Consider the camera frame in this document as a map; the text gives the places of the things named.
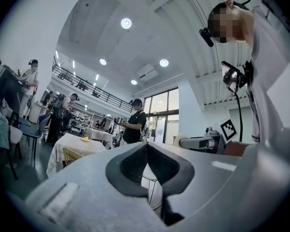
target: cable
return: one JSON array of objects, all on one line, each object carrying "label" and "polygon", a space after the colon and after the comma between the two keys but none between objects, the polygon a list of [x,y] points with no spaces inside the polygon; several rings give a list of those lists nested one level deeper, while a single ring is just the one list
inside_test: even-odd
[{"label": "cable", "polygon": [[240,112],[240,142],[242,141],[243,138],[243,121],[242,121],[242,113],[241,113],[241,106],[240,106],[240,100],[238,99],[237,94],[235,93],[237,105],[238,105],[238,111]]}]

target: blue chair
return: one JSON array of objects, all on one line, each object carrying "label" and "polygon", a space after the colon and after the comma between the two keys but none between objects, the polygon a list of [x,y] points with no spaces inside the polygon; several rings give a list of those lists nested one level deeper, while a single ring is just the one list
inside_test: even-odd
[{"label": "blue chair", "polygon": [[19,129],[23,132],[23,135],[27,136],[27,138],[32,137],[32,150],[34,150],[34,161],[35,161],[35,151],[37,148],[37,139],[42,136],[43,130],[46,126],[46,123],[48,122],[50,118],[50,114],[45,114],[39,117],[39,128],[37,130],[34,130],[32,127],[29,127],[27,125],[21,124],[19,126]]}]

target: neck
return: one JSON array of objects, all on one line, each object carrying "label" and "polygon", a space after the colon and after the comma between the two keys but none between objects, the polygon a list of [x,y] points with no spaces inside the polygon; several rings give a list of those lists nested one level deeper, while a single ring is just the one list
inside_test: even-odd
[{"label": "neck", "polygon": [[241,11],[241,34],[242,40],[244,40],[252,49],[253,48],[253,26],[254,26],[254,15],[251,11]]}]

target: black metal railing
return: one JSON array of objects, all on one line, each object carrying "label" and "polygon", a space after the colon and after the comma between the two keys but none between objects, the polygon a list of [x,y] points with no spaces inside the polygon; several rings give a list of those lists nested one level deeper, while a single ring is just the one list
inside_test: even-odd
[{"label": "black metal railing", "polygon": [[66,81],[70,85],[73,85],[74,87],[77,87],[80,90],[98,99],[101,99],[107,103],[110,103],[127,112],[132,111],[132,106],[129,103],[117,98],[114,95],[109,94],[108,92],[103,91],[102,89],[85,81],[84,79],[78,77],[77,75],[74,75],[73,73],[67,71],[66,69],[59,67],[57,64],[53,65],[52,74],[58,77],[59,79]]}]

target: wire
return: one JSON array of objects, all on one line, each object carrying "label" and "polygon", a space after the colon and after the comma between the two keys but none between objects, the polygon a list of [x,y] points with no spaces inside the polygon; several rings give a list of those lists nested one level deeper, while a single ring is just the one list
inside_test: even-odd
[{"label": "wire", "polygon": [[240,113],[240,142],[242,141],[243,138],[243,121],[242,121],[242,113],[241,113],[241,106],[240,106],[240,100],[238,99],[237,94],[235,93],[237,105],[238,105],[238,111]]}]

